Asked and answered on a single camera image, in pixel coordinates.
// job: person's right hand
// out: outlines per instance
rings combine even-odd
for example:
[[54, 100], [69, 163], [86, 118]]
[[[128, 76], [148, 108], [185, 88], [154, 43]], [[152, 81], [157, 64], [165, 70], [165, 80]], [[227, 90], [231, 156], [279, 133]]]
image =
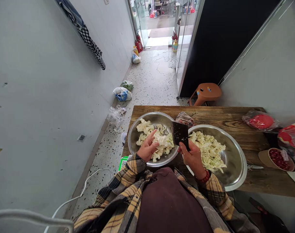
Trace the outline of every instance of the person's right hand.
[[190, 148], [190, 151], [187, 151], [184, 143], [180, 142], [180, 148], [183, 153], [184, 163], [185, 165], [188, 165], [190, 167], [198, 180], [202, 180], [206, 177], [206, 171], [204, 166], [202, 165], [200, 148], [197, 147], [189, 139], [188, 146]]

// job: hanging cloth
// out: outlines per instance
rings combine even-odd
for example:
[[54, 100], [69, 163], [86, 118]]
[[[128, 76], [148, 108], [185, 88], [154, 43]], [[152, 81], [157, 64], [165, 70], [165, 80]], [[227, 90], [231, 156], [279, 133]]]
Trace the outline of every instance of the hanging cloth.
[[69, 17], [71, 22], [76, 26], [80, 36], [82, 37], [85, 44], [88, 48], [92, 51], [93, 55], [95, 56], [97, 62], [101, 66], [103, 70], [105, 70], [105, 64], [102, 59], [102, 51], [98, 48], [98, 46], [93, 42], [90, 38], [89, 31], [84, 24], [84, 21], [80, 14], [76, 11], [74, 6], [70, 3], [69, 0], [56, 0], [57, 3], [61, 6], [65, 14]]

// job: yellow bottle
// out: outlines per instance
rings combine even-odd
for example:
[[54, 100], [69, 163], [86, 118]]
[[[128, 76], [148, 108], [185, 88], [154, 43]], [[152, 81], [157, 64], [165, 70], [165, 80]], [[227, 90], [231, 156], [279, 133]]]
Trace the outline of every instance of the yellow bottle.
[[136, 46], [134, 46], [134, 47], [133, 47], [133, 51], [134, 51], [134, 53], [135, 53], [136, 55], [138, 55], [138, 56], [139, 56], [139, 52], [138, 52], [138, 50], [137, 50], [137, 47], [136, 47]]
[[172, 50], [173, 50], [173, 52], [176, 52], [176, 51], [177, 51], [177, 46], [178, 46], [177, 41], [174, 40], [174, 42], [173, 42], [173, 46], [172, 46]]

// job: clear plastic bag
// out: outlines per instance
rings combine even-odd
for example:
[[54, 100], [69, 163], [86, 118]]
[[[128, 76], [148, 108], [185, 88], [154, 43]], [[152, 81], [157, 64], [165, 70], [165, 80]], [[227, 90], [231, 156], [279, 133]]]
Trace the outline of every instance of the clear plastic bag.
[[141, 57], [139, 57], [138, 55], [136, 55], [134, 52], [132, 52], [132, 62], [134, 64], [138, 64], [141, 62]]
[[132, 89], [133, 89], [133, 82], [125, 80], [125, 81], [123, 81], [121, 83], [121, 87], [126, 88], [128, 91], [132, 91]]
[[108, 114], [108, 122], [115, 125], [118, 128], [121, 125], [122, 114], [117, 109], [110, 107], [110, 112]]
[[278, 144], [295, 161], [295, 124], [287, 126], [279, 131]]
[[249, 111], [242, 120], [250, 127], [258, 129], [261, 132], [271, 132], [280, 126], [280, 122], [275, 120], [271, 115], [264, 112]]
[[188, 127], [192, 127], [195, 125], [194, 120], [185, 112], [180, 112], [176, 117], [175, 122], [188, 125]]
[[116, 87], [113, 91], [119, 101], [131, 100], [132, 94], [124, 87]]

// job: red fire extinguisher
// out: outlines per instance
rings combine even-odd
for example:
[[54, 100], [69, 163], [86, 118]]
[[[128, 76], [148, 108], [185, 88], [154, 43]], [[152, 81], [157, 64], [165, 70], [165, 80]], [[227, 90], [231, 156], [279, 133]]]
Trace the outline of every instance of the red fire extinguisher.
[[139, 44], [141, 46], [141, 51], [142, 51], [143, 50], [143, 45], [142, 45], [141, 37], [140, 37], [139, 34], [137, 35], [137, 40], [139, 41]]
[[135, 41], [135, 46], [137, 47], [138, 53], [140, 53], [141, 49], [140, 49], [139, 42], [137, 40]]

